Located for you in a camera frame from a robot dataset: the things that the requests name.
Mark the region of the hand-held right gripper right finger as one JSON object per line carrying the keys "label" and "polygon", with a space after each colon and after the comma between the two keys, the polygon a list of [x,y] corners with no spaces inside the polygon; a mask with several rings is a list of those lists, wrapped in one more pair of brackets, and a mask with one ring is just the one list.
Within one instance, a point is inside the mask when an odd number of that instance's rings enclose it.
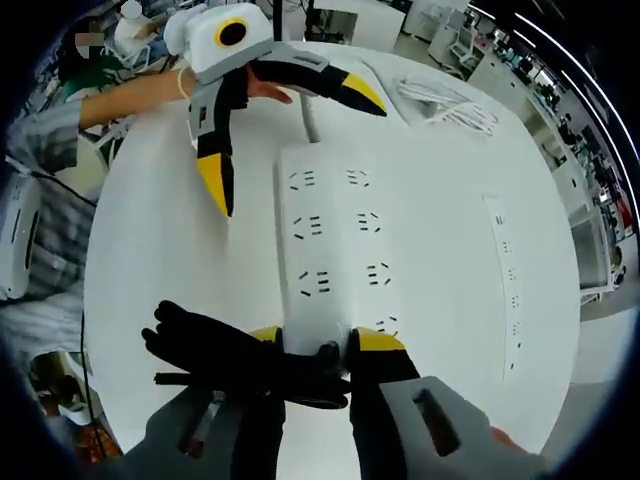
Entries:
{"label": "hand-held right gripper right finger", "polygon": [[363,478],[499,478],[500,443],[488,417],[443,381],[421,376],[397,338],[353,329],[348,371]]}

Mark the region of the person's right hand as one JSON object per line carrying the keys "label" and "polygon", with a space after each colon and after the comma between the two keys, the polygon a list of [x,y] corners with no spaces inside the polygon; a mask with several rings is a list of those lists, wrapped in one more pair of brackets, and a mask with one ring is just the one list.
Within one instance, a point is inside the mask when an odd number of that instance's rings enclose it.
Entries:
{"label": "person's right hand", "polygon": [[511,437],[506,432],[504,432],[503,430],[492,426],[491,427],[491,435],[495,440],[497,440],[503,446],[506,446],[506,447],[510,448],[511,450],[513,450],[513,451],[519,452],[520,454],[524,454],[524,455],[528,455],[529,454],[528,451],[526,451],[524,448],[522,448],[521,446],[516,444],[511,439]]}

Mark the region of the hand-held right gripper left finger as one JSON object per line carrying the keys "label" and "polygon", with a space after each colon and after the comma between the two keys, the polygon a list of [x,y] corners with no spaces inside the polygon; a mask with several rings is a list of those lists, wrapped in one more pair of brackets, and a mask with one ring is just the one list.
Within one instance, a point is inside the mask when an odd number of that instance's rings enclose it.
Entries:
{"label": "hand-held right gripper left finger", "polygon": [[134,447],[138,479],[273,479],[285,408],[266,385],[267,356],[281,349],[277,326],[239,331],[145,329],[147,349],[176,366],[158,385],[181,387],[149,418]]}

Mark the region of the person's left hand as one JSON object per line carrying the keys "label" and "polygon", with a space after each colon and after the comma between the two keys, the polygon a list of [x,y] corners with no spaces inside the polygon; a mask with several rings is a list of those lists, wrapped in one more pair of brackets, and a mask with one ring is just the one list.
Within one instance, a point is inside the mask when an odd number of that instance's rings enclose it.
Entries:
{"label": "person's left hand", "polygon": [[292,98],[276,84],[250,79],[247,87],[247,95],[250,98],[267,98],[279,103],[290,105]]}

